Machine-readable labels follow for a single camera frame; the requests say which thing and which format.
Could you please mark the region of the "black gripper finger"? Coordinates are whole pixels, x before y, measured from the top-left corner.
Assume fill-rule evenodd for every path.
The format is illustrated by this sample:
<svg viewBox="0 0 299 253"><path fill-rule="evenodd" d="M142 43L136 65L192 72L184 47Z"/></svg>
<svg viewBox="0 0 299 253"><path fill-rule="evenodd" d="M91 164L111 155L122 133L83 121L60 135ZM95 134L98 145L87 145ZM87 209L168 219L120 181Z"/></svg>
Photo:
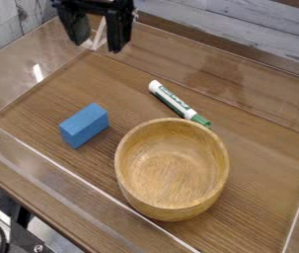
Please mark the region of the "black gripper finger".
<svg viewBox="0 0 299 253"><path fill-rule="evenodd" d="M91 35L91 27L86 13L82 10L67 9L60 7L56 9L60 22L67 32L70 40L82 45Z"/></svg>
<svg viewBox="0 0 299 253"><path fill-rule="evenodd" d="M106 15L108 50L114 53L122 51L132 36L132 11L110 10Z"/></svg>

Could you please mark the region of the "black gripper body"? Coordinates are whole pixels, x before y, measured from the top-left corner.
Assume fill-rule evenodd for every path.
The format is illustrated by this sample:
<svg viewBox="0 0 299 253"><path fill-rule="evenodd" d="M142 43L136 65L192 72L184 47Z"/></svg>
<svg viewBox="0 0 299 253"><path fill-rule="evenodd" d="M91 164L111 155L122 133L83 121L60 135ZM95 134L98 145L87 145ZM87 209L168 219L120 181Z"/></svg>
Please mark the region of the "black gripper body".
<svg viewBox="0 0 299 253"><path fill-rule="evenodd" d="M87 14L106 16L115 11L124 17L135 17L134 0L49 0L62 15L83 17Z"/></svg>

